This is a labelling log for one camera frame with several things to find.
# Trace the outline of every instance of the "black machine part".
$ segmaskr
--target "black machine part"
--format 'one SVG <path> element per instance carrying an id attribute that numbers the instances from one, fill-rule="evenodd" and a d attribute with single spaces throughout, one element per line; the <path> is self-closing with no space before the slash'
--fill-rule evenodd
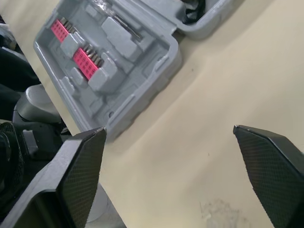
<path id="1" fill-rule="evenodd" d="M 286 137 L 237 125 L 248 177 L 275 228 L 304 227 L 304 154 Z"/>
<path id="2" fill-rule="evenodd" d="M 104 128 L 66 140 L 0 228 L 84 228 L 97 189 L 105 140 Z"/>

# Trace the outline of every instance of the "metal bit set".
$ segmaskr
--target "metal bit set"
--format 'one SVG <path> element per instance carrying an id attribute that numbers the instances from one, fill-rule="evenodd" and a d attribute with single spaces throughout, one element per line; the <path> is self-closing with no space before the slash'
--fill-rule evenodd
<path id="1" fill-rule="evenodd" d="M 74 33 L 77 31 L 76 28 L 64 17 L 60 20 L 60 23 L 66 28 L 69 33 Z"/>
<path id="2" fill-rule="evenodd" d="M 87 56 L 93 61 L 93 63 L 99 68 L 103 64 L 103 60 L 98 56 L 98 54 L 94 51 L 94 48 L 90 44 L 86 44 L 83 48 Z"/>

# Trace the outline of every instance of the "table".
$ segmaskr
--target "table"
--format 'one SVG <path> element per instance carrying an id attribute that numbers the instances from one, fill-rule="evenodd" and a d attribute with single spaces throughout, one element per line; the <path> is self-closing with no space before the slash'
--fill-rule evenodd
<path id="1" fill-rule="evenodd" d="M 32 47 L 57 2 L 2 0 L 0 14 L 77 133 Z M 303 9 L 302 0 L 245 0 L 208 39 L 181 42 L 183 68 L 105 147 L 100 181 L 127 227 L 207 227 L 209 203 L 225 205 L 238 227 L 273 227 L 232 129 L 267 129 L 304 149 Z"/>

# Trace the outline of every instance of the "gray plastic part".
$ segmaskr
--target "gray plastic part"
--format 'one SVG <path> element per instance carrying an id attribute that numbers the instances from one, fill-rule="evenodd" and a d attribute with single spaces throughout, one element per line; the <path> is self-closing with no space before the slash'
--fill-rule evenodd
<path id="1" fill-rule="evenodd" d="M 60 47 L 68 58 L 73 58 L 78 48 L 83 47 L 85 43 L 85 40 L 82 39 L 79 33 L 75 32 L 74 34 L 70 33 L 62 42 Z"/>
<path id="2" fill-rule="evenodd" d="M 26 89 L 18 100 L 17 112 L 24 119 L 32 122 L 59 123 L 61 117 L 42 84 Z"/>
<path id="3" fill-rule="evenodd" d="M 191 39 L 203 39 L 209 36 L 236 9 L 237 2 L 240 2 L 240 0 L 206 0 L 205 15 L 197 23 L 185 25 L 181 20 L 185 6 L 180 0 L 140 1 L 167 18 L 176 25 L 179 31 Z"/>
<path id="4" fill-rule="evenodd" d="M 107 54 L 103 53 L 101 58 L 104 63 L 89 80 L 89 86 L 94 92 L 114 93 L 125 79 L 125 74 Z"/>
<path id="5" fill-rule="evenodd" d="M 112 18 L 107 18 L 101 28 L 116 50 L 126 59 L 135 62 L 142 53 L 139 46 L 132 41 L 132 35 Z"/>
<path id="6" fill-rule="evenodd" d="M 34 49 L 81 131 L 107 128 L 112 141 L 144 110 L 182 66 L 177 41 L 209 35 L 234 8 L 235 0 L 207 0 L 209 11 L 194 25 L 184 25 L 179 0 L 108 0 L 112 9 L 140 34 L 134 38 L 93 0 L 61 0 L 41 31 Z M 65 17 L 77 32 L 60 43 L 50 27 Z M 88 81 L 73 61 L 89 43 L 103 64 Z"/>

